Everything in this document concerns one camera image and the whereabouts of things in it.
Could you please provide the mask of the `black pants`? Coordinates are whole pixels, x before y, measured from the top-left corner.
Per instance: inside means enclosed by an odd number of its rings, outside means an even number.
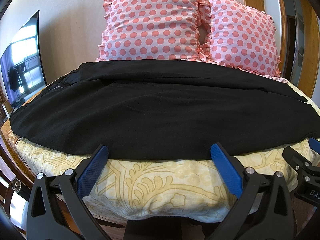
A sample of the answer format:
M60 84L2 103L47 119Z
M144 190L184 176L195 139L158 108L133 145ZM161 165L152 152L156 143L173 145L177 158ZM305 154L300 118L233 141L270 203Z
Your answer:
M194 61L82 64L10 117L20 137L66 154L208 160L319 137L319 114L288 84Z

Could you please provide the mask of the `cream patterned bed mattress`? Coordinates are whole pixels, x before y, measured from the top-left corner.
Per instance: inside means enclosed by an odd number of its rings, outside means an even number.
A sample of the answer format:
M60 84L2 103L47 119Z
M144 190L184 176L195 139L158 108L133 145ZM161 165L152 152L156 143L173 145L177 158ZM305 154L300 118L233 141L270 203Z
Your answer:
M97 217L181 216L205 223L222 221L235 200L210 160L109 159L84 198Z

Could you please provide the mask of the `right pink polka-dot pillow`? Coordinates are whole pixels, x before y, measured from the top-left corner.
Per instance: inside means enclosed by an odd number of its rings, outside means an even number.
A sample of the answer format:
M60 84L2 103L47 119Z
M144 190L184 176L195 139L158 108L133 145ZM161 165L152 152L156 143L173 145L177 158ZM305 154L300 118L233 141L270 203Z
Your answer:
M280 56L273 19L236 0L201 0L207 35L201 45L207 63L240 69L279 82Z

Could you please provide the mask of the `pink polka-dot pillow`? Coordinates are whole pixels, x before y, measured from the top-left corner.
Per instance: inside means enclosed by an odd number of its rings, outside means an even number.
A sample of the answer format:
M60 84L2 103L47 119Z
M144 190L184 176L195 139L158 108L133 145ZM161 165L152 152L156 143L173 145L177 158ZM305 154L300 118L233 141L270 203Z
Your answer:
M199 26L206 0L103 1L97 61L205 60Z
M279 82L280 56L273 19L236 0L201 0L207 35L201 45L207 63L240 69Z

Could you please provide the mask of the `black flat-screen television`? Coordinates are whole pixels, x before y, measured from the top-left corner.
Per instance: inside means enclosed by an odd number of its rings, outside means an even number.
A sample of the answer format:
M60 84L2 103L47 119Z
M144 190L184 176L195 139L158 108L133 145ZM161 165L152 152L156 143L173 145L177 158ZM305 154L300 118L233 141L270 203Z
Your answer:
M14 108L47 85L40 55L39 16L37 11L27 20L1 56L5 92Z

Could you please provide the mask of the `left pink polka-dot pillow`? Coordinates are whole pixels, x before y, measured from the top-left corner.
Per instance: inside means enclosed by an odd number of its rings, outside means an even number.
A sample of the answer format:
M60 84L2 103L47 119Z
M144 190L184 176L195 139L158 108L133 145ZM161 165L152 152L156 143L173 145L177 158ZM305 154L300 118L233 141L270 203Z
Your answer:
M97 61L205 60L199 26L206 0L103 1Z

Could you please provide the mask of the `dark wooden bed frame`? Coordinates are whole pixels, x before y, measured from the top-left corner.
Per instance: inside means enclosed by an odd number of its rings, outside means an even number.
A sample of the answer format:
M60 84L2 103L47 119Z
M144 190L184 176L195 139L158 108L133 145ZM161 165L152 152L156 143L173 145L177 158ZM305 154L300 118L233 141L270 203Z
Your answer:
M33 184L36 173L40 171L40 168L44 169L43 172L47 176L60 175L68 168L77 167L82 159L86 158L57 153L40 146L35 146L35 144L31 142L25 142L22 138L13 133L9 120L1 127L1 136L4 141L4 149L7 151L7 155L13 160L16 167L31 184ZM74 232L80 233L63 198L59 197L58 202L68 225ZM120 222L119 220L99 216L95 216L95 218L103 230L108 233L112 239L123 238L126 225L125 221Z

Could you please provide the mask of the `wooden door frame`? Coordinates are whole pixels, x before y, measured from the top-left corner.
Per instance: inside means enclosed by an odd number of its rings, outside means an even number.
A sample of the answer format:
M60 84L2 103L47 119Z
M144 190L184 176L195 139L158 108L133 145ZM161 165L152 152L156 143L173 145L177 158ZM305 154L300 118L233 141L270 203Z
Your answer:
M244 2L273 17L281 75L313 98L319 86L319 0Z

